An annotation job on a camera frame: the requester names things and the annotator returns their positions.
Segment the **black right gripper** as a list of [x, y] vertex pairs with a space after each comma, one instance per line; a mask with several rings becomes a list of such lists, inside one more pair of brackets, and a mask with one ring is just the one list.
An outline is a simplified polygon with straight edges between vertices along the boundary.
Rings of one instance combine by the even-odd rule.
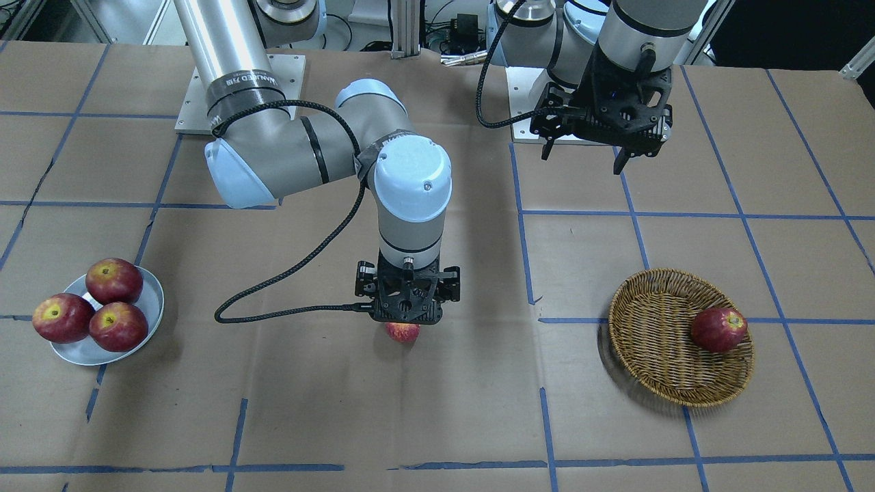
[[438, 260], [418, 270], [411, 262], [397, 267], [387, 260], [360, 261], [354, 293], [370, 299], [354, 304], [354, 312], [366, 312], [377, 322], [435, 325], [443, 318], [442, 305], [460, 300], [461, 270], [441, 270]]

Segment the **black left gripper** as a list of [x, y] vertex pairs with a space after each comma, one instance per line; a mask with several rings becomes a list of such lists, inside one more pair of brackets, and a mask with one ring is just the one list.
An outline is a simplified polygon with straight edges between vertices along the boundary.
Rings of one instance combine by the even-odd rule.
[[597, 46], [575, 90], [548, 82], [529, 124], [531, 133], [544, 139], [541, 159], [548, 160], [564, 136], [618, 147], [617, 176], [632, 158], [658, 155], [674, 118], [668, 103], [671, 71], [657, 71], [656, 60], [656, 47], [644, 44], [626, 69]]

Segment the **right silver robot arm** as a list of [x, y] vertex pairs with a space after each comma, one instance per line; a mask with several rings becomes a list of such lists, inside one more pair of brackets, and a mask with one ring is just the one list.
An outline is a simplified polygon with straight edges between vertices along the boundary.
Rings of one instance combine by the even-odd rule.
[[213, 142], [205, 159], [222, 199], [253, 208], [343, 178], [360, 182], [378, 214], [378, 261], [361, 261], [354, 292], [368, 302], [331, 305], [378, 322], [434, 325], [460, 298], [457, 266], [440, 268], [451, 161], [415, 131], [385, 83], [351, 82], [334, 108], [288, 99], [267, 50], [322, 34], [322, 1], [177, 1], [205, 90]]

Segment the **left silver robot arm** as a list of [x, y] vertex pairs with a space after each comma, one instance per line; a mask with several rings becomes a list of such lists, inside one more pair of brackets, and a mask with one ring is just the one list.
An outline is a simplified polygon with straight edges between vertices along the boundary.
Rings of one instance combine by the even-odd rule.
[[[653, 158], [674, 122], [668, 99], [672, 67], [707, 7], [705, 1], [493, 1], [488, 50], [475, 91], [485, 128], [528, 122], [543, 138], [547, 159], [556, 140], [572, 136], [618, 149], [629, 159]], [[538, 68], [546, 80], [531, 110], [490, 122], [483, 115], [490, 66]]]

